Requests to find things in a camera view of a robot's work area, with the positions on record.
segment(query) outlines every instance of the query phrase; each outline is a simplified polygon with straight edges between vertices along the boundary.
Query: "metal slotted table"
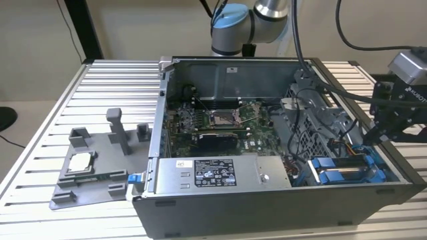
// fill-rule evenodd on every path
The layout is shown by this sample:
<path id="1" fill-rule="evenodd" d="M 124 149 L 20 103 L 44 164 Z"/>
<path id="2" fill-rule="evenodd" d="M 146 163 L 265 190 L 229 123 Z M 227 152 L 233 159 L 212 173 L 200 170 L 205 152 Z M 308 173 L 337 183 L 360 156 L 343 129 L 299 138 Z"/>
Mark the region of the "metal slotted table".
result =
<path id="1" fill-rule="evenodd" d="M 323 62 L 348 92 L 369 97 L 375 80 L 348 62 Z M 122 126 L 152 127 L 158 91 L 156 61 L 96 60 L 84 64 L 0 185 L 0 239 L 149 239 L 126 201 L 50 211 L 49 200 L 68 150 L 72 128 L 109 131 L 105 112 L 122 110 Z M 369 105 L 360 103 L 367 112 Z M 417 133 L 421 126 L 407 130 Z M 427 180 L 427 144 L 393 143 Z M 357 227 L 259 232 L 207 239 L 397 240 L 427 239 L 427 191 L 384 207 Z"/>

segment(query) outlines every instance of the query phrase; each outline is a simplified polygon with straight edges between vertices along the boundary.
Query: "power supply label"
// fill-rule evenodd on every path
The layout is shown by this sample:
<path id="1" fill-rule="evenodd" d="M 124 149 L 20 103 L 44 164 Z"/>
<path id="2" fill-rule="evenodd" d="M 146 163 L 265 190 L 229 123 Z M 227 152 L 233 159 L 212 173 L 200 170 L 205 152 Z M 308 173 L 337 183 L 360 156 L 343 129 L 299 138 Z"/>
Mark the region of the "power supply label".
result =
<path id="1" fill-rule="evenodd" d="M 195 160 L 193 176 L 197 188 L 237 186 L 232 159 Z"/>

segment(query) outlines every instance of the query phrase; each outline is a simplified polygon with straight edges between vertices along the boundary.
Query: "cable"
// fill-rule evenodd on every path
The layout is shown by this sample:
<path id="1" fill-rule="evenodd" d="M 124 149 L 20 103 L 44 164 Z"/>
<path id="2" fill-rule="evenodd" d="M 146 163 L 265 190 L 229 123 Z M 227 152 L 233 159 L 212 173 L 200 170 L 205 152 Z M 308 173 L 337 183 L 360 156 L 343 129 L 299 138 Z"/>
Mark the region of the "cable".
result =
<path id="1" fill-rule="evenodd" d="M 12 145 L 14 145 L 14 146 L 17 146 L 17 147 L 20 147 L 20 148 L 25 148 L 25 146 L 22 146 L 22 145 L 20 145 L 20 144 L 17 144 L 17 143 L 14 143 L 14 142 L 12 142 L 12 141 L 9 141 L 4 136 L 1 136 L 0 135 L 0 138 L 6 142 L 6 143 L 9 143 L 9 144 L 12 144 Z"/>
<path id="2" fill-rule="evenodd" d="M 344 42 L 344 44 L 351 47 L 355 50 L 359 51 L 387 51 L 387 50 L 404 50 L 404 49 L 412 49 L 412 46 L 381 46 L 381 47 L 361 47 L 352 45 L 349 41 L 347 40 L 343 29 L 341 29 L 341 23 L 340 23 L 340 9 L 341 9 L 341 0 L 337 0 L 336 2 L 336 10 L 335 10 L 335 23 L 336 23 L 336 30 L 340 37 L 340 40 Z"/>
<path id="3" fill-rule="evenodd" d="M 211 12 L 207 0 L 199 0 L 199 1 L 200 1 L 201 5 L 203 5 L 204 11 L 205 11 L 208 17 L 212 18 L 212 12 Z"/>
<path id="4" fill-rule="evenodd" d="M 357 124 L 357 119 L 355 119 L 355 120 L 352 121 L 352 124 L 351 124 L 349 128 L 348 128 L 347 131 L 344 131 L 344 133 L 339 136 L 339 141 L 343 140 L 344 136 L 345 136 L 345 135 L 349 133 L 349 131 L 355 128 L 356 124 Z"/>
<path id="5" fill-rule="evenodd" d="M 211 19 L 211 28 L 215 25 L 215 22 L 216 22 L 216 19 L 219 18 L 219 15 L 221 15 L 221 12 L 224 10 L 227 2 L 228 2 L 228 0 L 221 1 L 220 5 L 219 5 L 220 0 L 217 0 L 217 2 L 216 2 L 215 8 L 213 8 L 213 13 L 212 13 L 212 19 Z"/>
<path id="6" fill-rule="evenodd" d="M 65 16 L 64 16 L 64 12 L 62 12 L 62 8 L 61 8 L 61 5 L 60 5 L 60 2 L 58 0 L 56 0 L 56 3 L 57 3 L 57 7 L 58 7 L 58 10 L 60 10 L 60 15 L 61 15 L 61 18 L 64 19 L 64 22 L 65 22 L 65 25 L 66 25 L 66 28 L 68 28 L 68 31 L 69 31 L 69 36 L 70 36 L 70 41 L 72 41 L 72 45 L 73 45 L 73 49 L 78 55 L 78 59 L 80 59 L 80 63 L 82 64 L 82 60 L 81 60 L 81 55 L 80 55 L 80 52 L 77 50 L 77 46 L 76 46 L 76 42 L 74 42 L 74 38 L 73 38 L 73 33 L 72 33 L 72 29 L 68 25 L 68 22 L 66 22 L 66 19 L 65 19 Z"/>
<path id="7" fill-rule="evenodd" d="M 381 106 L 393 106 L 400 108 L 427 108 L 425 102 L 413 102 L 413 101 L 396 101 L 396 100 L 385 100 L 385 99 L 376 99 L 376 98 L 368 98 L 364 96 L 359 96 L 356 94 L 352 94 L 347 92 L 345 90 L 340 90 L 323 82 L 317 76 L 313 75 L 311 70 L 308 69 L 307 63 L 304 62 L 303 52 L 301 52 L 301 43 L 300 43 L 300 34 L 299 34 L 299 24 L 297 24 L 297 0 L 291 0 L 291 23 L 292 23 L 292 33 L 293 33 L 293 43 L 295 43 L 295 51 L 296 51 L 296 57 L 297 61 L 300 63 L 300 67 L 307 74 L 307 76 L 312 79 L 312 81 L 323 87 L 329 92 L 340 95 L 344 98 L 368 103 L 368 104 L 376 104 Z"/>
<path id="8" fill-rule="evenodd" d="M 301 90 L 297 91 L 297 93 L 295 94 L 295 104 L 296 104 L 296 116 L 295 116 L 295 122 L 293 122 L 293 129 L 291 130 L 292 131 L 292 134 L 291 136 L 288 137 L 288 140 L 287 140 L 287 151 L 288 153 L 291 154 L 291 156 L 301 161 L 303 163 L 305 163 L 305 160 L 296 154 L 292 152 L 291 150 L 291 143 L 292 143 L 292 139 L 293 139 L 293 136 L 296 134 L 296 130 L 297 130 L 297 127 L 299 127 L 299 124 L 300 124 L 300 104 L 299 104 L 299 93 L 305 90 L 305 89 L 311 89 L 311 88 L 303 88 Z"/>

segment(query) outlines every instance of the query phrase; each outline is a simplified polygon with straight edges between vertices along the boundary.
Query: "blue drive bracket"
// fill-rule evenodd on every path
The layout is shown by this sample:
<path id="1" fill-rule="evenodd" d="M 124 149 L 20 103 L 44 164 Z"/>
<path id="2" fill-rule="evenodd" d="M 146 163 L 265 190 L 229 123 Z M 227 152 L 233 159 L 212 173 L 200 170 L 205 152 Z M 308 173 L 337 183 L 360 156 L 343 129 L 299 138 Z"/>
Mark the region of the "blue drive bracket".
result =
<path id="1" fill-rule="evenodd" d="M 383 183 L 385 182 L 385 174 L 377 168 L 371 156 L 364 155 L 363 160 L 367 165 L 367 170 L 360 170 L 360 179 L 345 179 L 340 168 L 336 166 L 343 158 L 331 157 L 315 157 L 308 161 L 312 174 L 317 177 L 316 181 L 319 185 L 336 185 L 336 184 L 361 184 L 361 183 Z"/>

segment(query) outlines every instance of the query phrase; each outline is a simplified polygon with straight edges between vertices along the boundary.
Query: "black pole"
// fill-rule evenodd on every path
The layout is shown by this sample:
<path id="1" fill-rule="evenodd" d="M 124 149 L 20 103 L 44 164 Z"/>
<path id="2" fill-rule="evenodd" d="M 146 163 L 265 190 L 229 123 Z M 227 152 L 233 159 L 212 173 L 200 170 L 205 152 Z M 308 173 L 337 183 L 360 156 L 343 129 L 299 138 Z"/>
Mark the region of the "black pole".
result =
<path id="1" fill-rule="evenodd" d="M 104 59 L 85 0 L 64 0 L 85 59 Z"/>

